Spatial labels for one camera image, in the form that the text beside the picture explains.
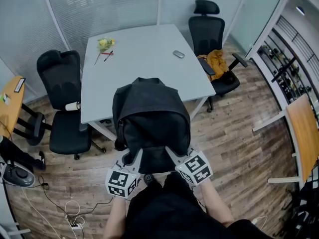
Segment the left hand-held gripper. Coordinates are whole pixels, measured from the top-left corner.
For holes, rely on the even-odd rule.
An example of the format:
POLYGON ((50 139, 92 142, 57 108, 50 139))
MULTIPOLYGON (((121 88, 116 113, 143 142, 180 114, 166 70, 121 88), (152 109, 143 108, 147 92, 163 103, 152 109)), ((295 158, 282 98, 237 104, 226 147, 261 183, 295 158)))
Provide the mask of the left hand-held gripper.
POLYGON ((130 152, 121 152, 115 164, 107 170, 105 186, 110 195, 128 199, 137 188, 143 149, 140 148, 130 165, 130 152))

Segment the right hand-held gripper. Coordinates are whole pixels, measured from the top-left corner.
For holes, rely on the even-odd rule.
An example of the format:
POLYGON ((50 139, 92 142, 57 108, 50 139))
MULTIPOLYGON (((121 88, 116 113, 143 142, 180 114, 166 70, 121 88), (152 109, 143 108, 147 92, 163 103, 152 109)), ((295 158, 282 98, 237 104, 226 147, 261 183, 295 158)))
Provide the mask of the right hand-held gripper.
POLYGON ((200 185, 213 175, 210 164, 202 151, 192 150, 186 157, 186 155, 178 156, 168 146, 165 146, 165 150, 174 164, 178 164, 175 170, 190 185, 200 185))

